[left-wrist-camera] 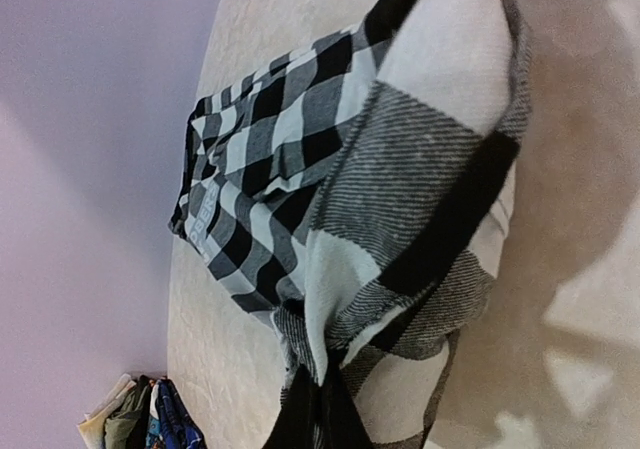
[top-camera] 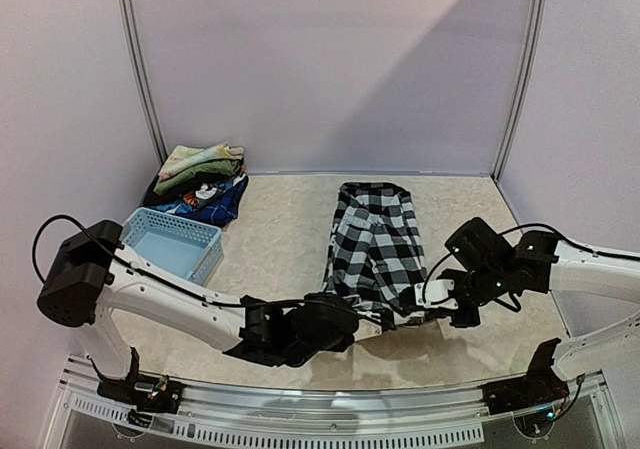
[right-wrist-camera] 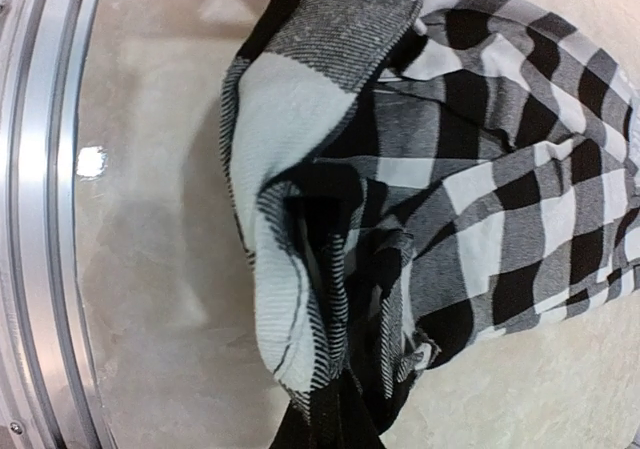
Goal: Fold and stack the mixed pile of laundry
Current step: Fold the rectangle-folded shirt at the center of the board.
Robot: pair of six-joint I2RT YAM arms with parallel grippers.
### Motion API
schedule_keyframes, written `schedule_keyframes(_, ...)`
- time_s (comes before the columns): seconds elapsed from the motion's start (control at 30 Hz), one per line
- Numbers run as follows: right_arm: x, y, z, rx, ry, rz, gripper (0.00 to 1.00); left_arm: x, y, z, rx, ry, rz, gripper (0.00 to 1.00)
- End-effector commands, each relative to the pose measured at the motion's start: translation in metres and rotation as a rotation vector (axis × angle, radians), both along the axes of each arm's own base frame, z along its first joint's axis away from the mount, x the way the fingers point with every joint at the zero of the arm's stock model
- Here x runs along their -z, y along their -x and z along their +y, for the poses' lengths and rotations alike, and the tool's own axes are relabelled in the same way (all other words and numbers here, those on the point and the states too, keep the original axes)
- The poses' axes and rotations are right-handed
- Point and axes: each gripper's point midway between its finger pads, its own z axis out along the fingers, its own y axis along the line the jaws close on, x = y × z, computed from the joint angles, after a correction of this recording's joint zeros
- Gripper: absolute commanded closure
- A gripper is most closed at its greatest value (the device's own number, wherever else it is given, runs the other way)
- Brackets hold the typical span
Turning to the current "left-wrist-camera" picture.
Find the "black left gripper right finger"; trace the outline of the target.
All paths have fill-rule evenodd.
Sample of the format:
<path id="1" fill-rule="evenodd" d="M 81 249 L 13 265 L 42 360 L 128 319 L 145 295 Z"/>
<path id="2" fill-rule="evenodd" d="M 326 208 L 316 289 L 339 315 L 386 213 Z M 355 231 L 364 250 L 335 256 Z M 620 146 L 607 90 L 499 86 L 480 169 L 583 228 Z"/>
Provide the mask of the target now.
<path id="1" fill-rule="evenodd" d="M 339 368 L 328 370 L 322 386 L 322 427 L 326 448 L 373 448 Z"/>

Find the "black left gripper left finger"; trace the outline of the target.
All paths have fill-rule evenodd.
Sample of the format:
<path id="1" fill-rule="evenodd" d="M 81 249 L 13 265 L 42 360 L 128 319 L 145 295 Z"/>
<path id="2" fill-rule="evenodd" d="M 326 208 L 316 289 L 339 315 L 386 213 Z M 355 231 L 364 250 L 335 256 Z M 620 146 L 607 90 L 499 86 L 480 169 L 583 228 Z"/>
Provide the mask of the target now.
<path id="1" fill-rule="evenodd" d="M 316 447 L 320 388 L 305 366 L 299 366 L 264 449 Z"/>

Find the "floral pastel cloth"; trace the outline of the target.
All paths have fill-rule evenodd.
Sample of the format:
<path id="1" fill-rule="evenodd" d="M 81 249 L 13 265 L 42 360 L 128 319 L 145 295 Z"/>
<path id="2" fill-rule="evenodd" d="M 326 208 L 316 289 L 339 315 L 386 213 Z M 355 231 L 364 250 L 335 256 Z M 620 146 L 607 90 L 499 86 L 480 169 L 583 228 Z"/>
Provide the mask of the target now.
<path id="1" fill-rule="evenodd" d="M 105 398 L 77 425 L 78 432 L 88 449 L 105 447 L 105 423 L 108 417 L 124 402 L 136 382 L 130 374 L 123 374 Z"/>

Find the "black white checkered shirt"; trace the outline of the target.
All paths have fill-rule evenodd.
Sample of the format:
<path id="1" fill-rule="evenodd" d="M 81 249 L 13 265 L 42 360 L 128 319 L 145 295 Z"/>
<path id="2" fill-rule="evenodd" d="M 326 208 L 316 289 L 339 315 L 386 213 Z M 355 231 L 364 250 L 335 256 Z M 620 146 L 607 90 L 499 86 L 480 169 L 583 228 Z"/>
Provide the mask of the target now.
<path id="1" fill-rule="evenodd" d="M 373 448 L 421 448 L 485 309 L 530 116 L 517 0 L 378 0 L 201 99 L 169 227 Z"/>

